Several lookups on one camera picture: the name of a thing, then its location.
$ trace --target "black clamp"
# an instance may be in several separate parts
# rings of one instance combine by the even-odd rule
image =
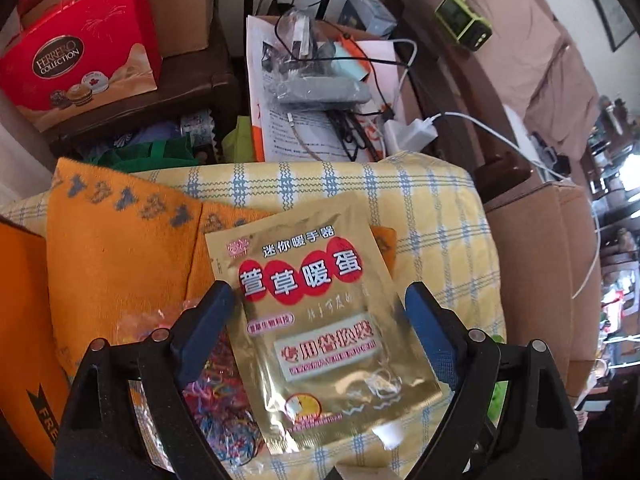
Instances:
[[[407,478],[580,479],[577,421],[546,345],[537,340],[526,348],[508,346],[481,330],[467,331],[422,283],[407,289],[405,303],[439,380],[455,392]],[[91,342],[62,418],[54,479],[230,480],[181,391],[199,377],[234,305],[231,287],[216,282],[171,330],[160,328],[127,345]],[[148,457],[130,380],[142,382],[175,473]],[[509,381],[498,428],[486,416],[497,381]]]

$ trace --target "power adapter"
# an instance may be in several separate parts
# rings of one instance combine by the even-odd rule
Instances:
[[[402,124],[400,121],[389,120],[384,124],[385,147],[388,155],[397,152],[420,152],[438,136],[432,119]]]

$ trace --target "yellow plaid blanket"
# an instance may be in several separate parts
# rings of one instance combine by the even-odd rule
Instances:
[[[441,306],[468,328],[506,337],[500,306],[498,257],[482,204],[468,174],[425,155],[400,153],[377,164],[298,162],[228,164],[141,173],[158,184],[201,200],[273,212],[356,190],[369,200],[369,223],[398,234],[394,271],[400,291],[424,282]],[[46,236],[49,192],[0,208],[0,215]],[[385,451],[372,433],[313,451],[260,455],[241,468],[238,480],[322,480],[335,463],[390,466],[404,477],[442,420],[450,396],[410,413],[404,442]]]

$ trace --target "ferrero logo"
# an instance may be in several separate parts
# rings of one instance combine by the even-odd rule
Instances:
[[[80,61],[84,45],[75,36],[60,36],[44,44],[33,58],[34,73],[43,78],[62,75]]]

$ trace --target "hand warmer refill packet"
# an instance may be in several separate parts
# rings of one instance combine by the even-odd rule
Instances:
[[[440,387],[355,193],[206,235],[227,327],[272,454],[364,433]]]

